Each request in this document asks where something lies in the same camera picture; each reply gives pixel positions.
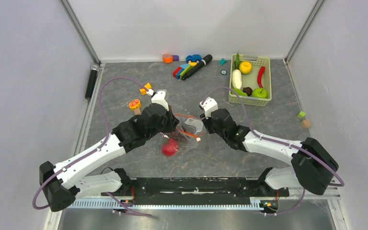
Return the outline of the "clear zip bag orange zipper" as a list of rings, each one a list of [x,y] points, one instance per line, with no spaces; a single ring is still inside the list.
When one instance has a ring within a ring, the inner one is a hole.
[[[179,120],[179,124],[176,126],[175,131],[181,132],[189,139],[186,143],[178,142],[178,151],[188,151],[197,147],[202,141],[202,136],[206,134],[203,122],[193,115],[175,113],[174,116]],[[166,134],[167,133],[161,133],[161,146],[170,139]]]

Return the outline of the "purple grape bunch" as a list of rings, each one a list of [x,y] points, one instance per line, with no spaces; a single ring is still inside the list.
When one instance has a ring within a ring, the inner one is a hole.
[[[171,133],[167,133],[166,135],[167,135],[168,138],[173,139],[177,142],[186,143],[186,142],[189,141],[189,139],[186,137],[186,135],[182,134],[179,131],[174,131],[174,132],[171,132]]]

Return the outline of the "red apple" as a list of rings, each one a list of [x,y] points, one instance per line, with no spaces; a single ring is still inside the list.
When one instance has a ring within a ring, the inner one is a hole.
[[[168,141],[161,146],[161,152],[167,156],[173,156],[179,150],[179,144],[175,139],[168,139]]]

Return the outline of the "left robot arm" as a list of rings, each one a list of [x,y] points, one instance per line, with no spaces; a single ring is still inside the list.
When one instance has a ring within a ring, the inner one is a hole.
[[[53,212],[64,210],[88,190],[101,188],[102,192],[117,192],[126,195],[131,190],[131,182],[119,177],[116,172],[105,176],[86,175],[105,164],[136,148],[139,148],[159,133],[171,133],[176,130],[179,120],[174,116],[170,105],[164,107],[151,103],[142,114],[135,115],[120,123],[109,134],[80,154],[53,164],[49,161],[39,166],[39,183],[32,205],[39,209],[36,200],[40,192],[44,193],[47,205]],[[94,185],[87,185],[90,179]]]

